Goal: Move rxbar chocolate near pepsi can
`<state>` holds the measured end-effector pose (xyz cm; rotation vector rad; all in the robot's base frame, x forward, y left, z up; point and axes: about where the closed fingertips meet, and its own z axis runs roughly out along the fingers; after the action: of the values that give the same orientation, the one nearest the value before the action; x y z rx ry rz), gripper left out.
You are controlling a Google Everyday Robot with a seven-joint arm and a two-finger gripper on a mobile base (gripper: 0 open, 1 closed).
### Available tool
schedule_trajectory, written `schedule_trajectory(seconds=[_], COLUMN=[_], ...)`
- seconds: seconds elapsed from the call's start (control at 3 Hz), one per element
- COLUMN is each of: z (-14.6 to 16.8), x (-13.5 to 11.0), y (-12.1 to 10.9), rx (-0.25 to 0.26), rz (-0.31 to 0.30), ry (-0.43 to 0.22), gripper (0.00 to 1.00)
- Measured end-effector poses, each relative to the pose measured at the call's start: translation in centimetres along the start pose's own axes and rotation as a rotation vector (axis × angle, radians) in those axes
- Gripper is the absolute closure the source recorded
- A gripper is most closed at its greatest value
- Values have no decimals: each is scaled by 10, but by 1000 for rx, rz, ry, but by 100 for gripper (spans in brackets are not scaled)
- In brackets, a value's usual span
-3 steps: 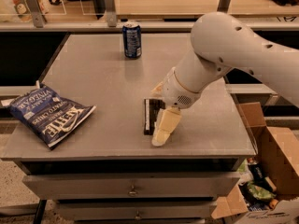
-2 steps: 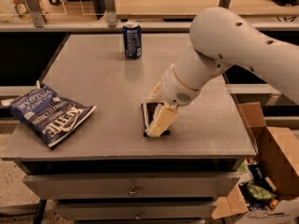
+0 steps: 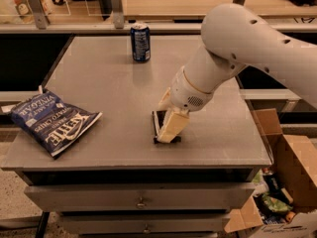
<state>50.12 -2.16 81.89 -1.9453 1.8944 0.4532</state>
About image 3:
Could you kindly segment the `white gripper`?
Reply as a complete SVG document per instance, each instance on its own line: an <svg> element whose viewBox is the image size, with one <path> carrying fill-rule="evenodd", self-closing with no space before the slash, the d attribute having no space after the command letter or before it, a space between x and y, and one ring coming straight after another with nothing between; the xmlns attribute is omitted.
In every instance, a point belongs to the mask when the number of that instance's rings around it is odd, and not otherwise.
<svg viewBox="0 0 317 238"><path fill-rule="evenodd" d="M205 93L196 89L187 80L182 66L173 78L171 87L165 91L158 103L158 111L166 111L158 132L158 140L161 143L170 143L189 123L188 111L201 110L213 95L213 92ZM169 108L170 101L178 108Z"/></svg>

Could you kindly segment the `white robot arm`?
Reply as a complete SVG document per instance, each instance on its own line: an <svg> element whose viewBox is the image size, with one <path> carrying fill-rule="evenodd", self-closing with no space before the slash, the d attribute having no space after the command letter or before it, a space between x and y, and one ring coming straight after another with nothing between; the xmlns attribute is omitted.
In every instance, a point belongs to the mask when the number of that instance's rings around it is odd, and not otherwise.
<svg viewBox="0 0 317 238"><path fill-rule="evenodd" d="M317 107L317 46L273 29L239 4L221 4L201 25L203 44L166 90L156 119L157 140L171 142L225 81L255 67Z"/></svg>

